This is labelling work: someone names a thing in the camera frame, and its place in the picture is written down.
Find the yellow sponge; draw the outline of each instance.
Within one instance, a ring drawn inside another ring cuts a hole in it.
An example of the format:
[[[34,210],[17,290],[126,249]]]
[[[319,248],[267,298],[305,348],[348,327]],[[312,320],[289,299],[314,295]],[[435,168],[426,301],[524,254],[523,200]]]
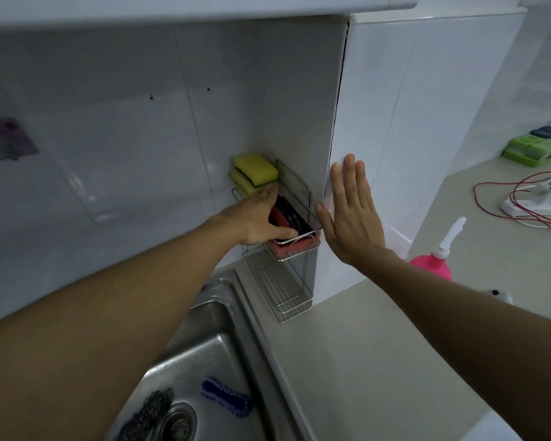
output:
[[[235,156],[235,168],[241,170],[254,187],[277,180],[277,169],[261,155]]]
[[[261,192],[267,186],[271,186],[272,184],[277,184],[277,181],[273,181],[273,182],[264,184],[262,186],[256,187],[250,182],[249,179],[245,177],[245,175],[243,175],[237,169],[231,170],[231,173],[229,175],[231,179],[235,182],[235,185],[237,186],[237,189],[241,193],[243,198],[248,198],[249,196],[253,196]]]

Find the hand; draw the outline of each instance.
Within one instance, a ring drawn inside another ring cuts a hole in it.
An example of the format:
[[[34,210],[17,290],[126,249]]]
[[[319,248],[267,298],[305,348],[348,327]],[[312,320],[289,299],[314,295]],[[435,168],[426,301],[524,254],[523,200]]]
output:
[[[289,240],[298,236],[294,229],[273,226],[267,220],[276,203],[277,191],[277,186],[267,187],[261,193],[227,207],[218,215],[228,219],[239,230],[239,244],[258,244],[272,238]]]
[[[384,231],[365,178],[365,164],[347,155],[343,174],[338,163],[331,168],[335,219],[322,205],[316,206],[327,243],[337,257],[363,272],[374,252],[385,250]]]

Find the drain hole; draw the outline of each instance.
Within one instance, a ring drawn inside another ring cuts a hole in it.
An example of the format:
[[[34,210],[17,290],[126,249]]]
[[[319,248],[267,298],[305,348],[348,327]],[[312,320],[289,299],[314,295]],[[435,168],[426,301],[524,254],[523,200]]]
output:
[[[191,441],[196,433],[196,413],[194,409],[180,402],[174,404],[157,425],[156,441]]]

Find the forearm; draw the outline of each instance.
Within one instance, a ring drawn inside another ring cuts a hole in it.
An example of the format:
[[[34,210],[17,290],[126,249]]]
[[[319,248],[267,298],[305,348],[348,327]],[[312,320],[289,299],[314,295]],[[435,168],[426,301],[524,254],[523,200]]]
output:
[[[551,439],[551,320],[376,248],[363,270],[525,440]]]
[[[213,217],[1,320],[0,439],[102,437],[236,232]]]

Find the person's left hand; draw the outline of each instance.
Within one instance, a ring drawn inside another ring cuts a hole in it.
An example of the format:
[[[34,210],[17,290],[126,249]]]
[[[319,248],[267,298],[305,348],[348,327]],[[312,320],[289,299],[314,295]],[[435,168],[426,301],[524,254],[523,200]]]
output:
[[[272,238],[289,240],[298,236],[291,228],[273,226],[268,216],[277,199],[277,186],[266,187],[261,193],[227,207],[219,217],[226,218],[240,230],[239,244],[258,244]]]

